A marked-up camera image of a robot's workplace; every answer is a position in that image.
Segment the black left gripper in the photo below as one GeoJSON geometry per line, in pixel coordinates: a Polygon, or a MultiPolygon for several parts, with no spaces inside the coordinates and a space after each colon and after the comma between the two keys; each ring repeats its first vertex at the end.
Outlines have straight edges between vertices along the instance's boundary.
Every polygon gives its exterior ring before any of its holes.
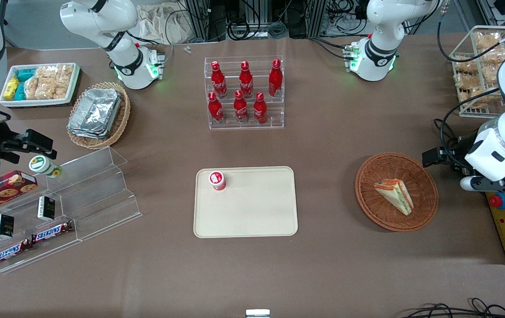
{"type": "Polygon", "coordinates": [[[453,159],[449,159],[449,161],[454,167],[458,166],[468,172],[474,172],[473,167],[465,160],[465,155],[471,150],[477,132],[463,136],[456,136],[453,132],[444,132],[443,135],[446,147],[436,147],[430,149],[429,152],[422,153],[422,167],[428,168],[444,164],[446,157],[452,155],[453,159]]]}

